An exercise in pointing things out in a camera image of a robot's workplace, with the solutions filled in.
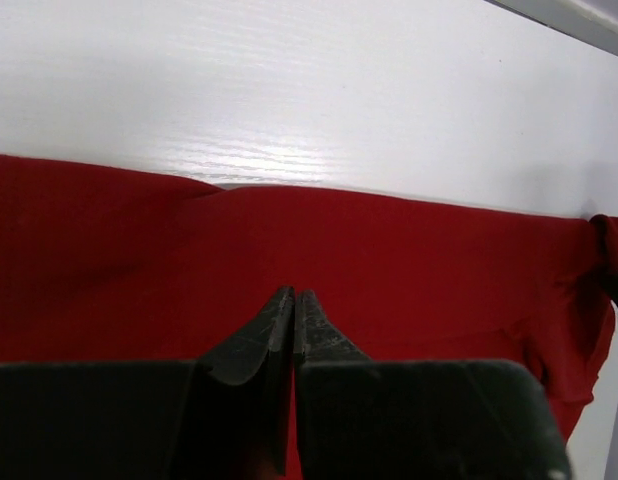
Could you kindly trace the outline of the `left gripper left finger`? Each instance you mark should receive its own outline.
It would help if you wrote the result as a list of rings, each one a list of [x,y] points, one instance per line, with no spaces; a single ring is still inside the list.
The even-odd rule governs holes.
[[[200,358],[204,372],[228,386],[242,386],[260,374],[284,382],[290,370],[295,291],[279,288],[257,315]]]

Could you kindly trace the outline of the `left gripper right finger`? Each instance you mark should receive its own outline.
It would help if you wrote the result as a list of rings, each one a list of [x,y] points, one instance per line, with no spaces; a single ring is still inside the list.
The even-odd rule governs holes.
[[[293,359],[295,365],[371,360],[329,321],[313,290],[301,292],[296,299]]]

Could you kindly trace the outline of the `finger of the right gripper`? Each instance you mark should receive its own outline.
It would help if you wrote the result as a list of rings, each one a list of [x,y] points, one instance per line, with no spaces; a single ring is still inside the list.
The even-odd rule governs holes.
[[[601,278],[601,285],[607,293],[618,293],[618,273],[605,274]]]

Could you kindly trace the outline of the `red t shirt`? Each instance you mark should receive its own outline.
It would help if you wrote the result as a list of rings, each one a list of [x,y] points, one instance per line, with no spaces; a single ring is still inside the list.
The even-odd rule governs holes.
[[[0,479],[568,479],[618,218],[0,155]],[[370,361],[228,386],[289,286]]]

